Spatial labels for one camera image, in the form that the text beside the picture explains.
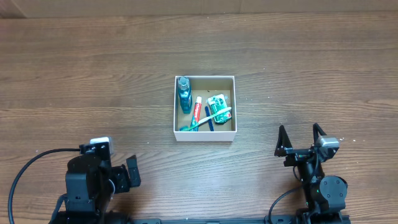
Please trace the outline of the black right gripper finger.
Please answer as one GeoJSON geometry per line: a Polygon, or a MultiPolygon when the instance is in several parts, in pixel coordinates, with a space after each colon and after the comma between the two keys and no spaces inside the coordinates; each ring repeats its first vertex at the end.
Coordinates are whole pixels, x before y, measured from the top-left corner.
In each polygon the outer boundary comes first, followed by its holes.
{"type": "Polygon", "coordinates": [[[279,126],[278,141],[275,149],[293,149],[289,136],[283,125],[279,126]]]}
{"type": "Polygon", "coordinates": [[[326,132],[322,130],[318,123],[313,124],[313,141],[315,144],[323,144],[327,137],[326,132]]]}

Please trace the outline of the green white toothbrush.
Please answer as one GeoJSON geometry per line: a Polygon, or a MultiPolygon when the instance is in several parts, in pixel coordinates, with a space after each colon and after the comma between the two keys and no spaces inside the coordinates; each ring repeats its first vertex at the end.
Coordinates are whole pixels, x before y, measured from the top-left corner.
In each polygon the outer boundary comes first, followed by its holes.
{"type": "Polygon", "coordinates": [[[195,128],[201,126],[203,123],[206,123],[206,122],[209,121],[210,119],[212,119],[212,118],[214,118],[214,117],[216,117],[216,116],[219,116],[219,115],[221,115],[221,114],[223,114],[223,113],[229,112],[230,110],[232,110],[232,107],[227,107],[227,108],[225,108],[225,109],[219,110],[217,113],[212,114],[211,116],[207,116],[206,118],[203,118],[203,119],[197,121],[197,122],[195,123],[195,125],[193,125],[193,126],[190,126],[190,127],[188,127],[188,126],[182,126],[182,127],[179,129],[179,131],[190,131],[190,130],[192,130],[192,129],[195,129],[195,128]]]}

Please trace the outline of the teal toothpaste tube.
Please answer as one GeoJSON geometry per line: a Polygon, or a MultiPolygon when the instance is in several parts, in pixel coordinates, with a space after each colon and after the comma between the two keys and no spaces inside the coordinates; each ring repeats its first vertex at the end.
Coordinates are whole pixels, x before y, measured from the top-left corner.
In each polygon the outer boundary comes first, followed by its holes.
{"type": "Polygon", "coordinates": [[[200,120],[201,105],[202,105],[202,97],[198,96],[196,98],[195,107],[193,110],[193,116],[190,124],[191,127],[190,131],[198,131],[198,127],[194,128],[194,126],[198,124],[200,120]]]}

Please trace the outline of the teal mouthwash bottle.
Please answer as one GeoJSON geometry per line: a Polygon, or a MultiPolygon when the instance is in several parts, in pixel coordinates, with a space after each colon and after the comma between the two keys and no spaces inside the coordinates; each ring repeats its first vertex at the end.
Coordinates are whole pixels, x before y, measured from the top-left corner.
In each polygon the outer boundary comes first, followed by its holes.
{"type": "Polygon", "coordinates": [[[178,79],[178,95],[180,106],[184,114],[190,114],[192,110],[192,89],[189,78],[182,76],[178,79]]]}

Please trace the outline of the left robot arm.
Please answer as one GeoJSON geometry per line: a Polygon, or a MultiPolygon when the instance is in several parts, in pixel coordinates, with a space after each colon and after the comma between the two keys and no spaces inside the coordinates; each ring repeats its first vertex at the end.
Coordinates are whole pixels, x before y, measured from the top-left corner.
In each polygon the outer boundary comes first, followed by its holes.
{"type": "Polygon", "coordinates": [[[70,160],[67,192],[58,199],[50,223],[132,223],[129,215],[106,211],[113,195],[141,184],[137,157],[127,158],[126,163],[113,167],[110,161],[89,154],[70,160]]]}

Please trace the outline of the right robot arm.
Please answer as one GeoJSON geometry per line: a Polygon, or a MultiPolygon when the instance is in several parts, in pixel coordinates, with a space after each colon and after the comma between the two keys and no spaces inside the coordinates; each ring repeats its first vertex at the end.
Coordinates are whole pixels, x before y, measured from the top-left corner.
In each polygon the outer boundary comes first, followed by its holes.
{"type": "Polygon", "coordinates": [[[346,208],[345,198],[348,183],[335,175],[325,175],[322,163],[332,159],[340,148],[336,137],[327,135],[315,123],[313,144],[306,149],[294,149],[284,126],[279,127],[279,135],[274,155],[285,159],[284,165],[293,169],[300,185],[279,196],[271,205],[266,223],[319,223],[348,224],[348,215],[341,211],[346,208]],[[303,190],[306,207],[298,209],[295,215],[272,215],[276,204],[288,194],[303,190]]]}

